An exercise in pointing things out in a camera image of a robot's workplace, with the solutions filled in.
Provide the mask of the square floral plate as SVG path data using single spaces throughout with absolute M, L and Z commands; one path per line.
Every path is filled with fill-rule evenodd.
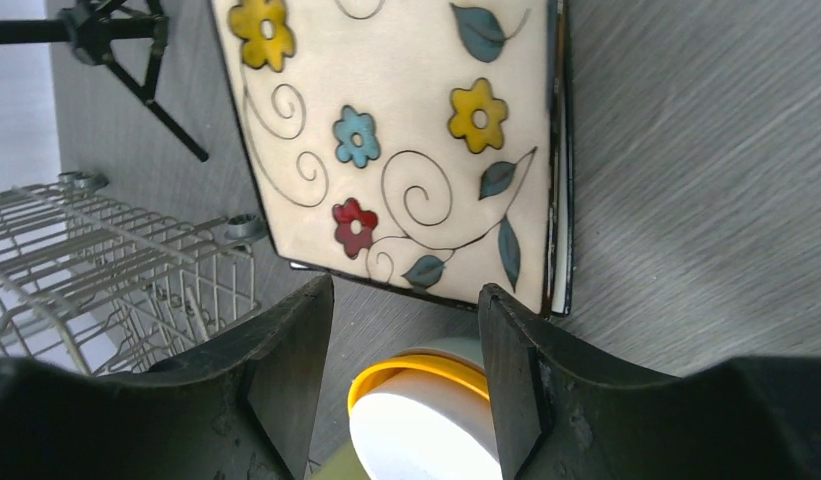
M 213 1 L 278 257 L 539 313 L 555 187 L 553 1 Z

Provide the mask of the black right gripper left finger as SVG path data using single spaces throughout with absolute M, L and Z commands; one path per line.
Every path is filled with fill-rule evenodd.
M 0 479 L 301 479 L 334 309 L 329 276 L 143 373 L 0 358 Z

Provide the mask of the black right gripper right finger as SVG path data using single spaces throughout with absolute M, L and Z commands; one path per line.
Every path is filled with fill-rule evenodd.
M 495 284 L 478 323 L 507 479 L 821 479 L 821 357 L 737 357 L 674 377 Z

